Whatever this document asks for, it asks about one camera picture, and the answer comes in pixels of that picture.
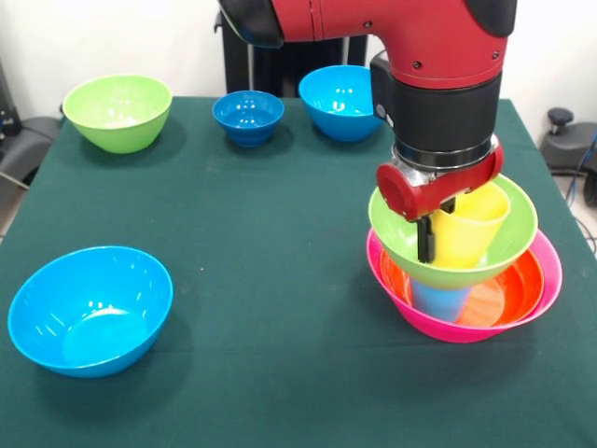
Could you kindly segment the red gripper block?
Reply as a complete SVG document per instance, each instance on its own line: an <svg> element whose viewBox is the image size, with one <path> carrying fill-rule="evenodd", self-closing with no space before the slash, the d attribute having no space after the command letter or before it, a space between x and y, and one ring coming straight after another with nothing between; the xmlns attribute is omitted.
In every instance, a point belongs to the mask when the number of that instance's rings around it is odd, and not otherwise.
<svg viewBox="0 0 597 448"><path fill-rule="evenodd" d="M421 171L394 156L376 173L377 186L387 206L409 222L417 224L417 257L421 263L435 260L436 243L430 216L439 208L451 214L456 196L471 192L493 180L504 164L504 151L497 138L491 139L489 154L462 169Z"/></svg>

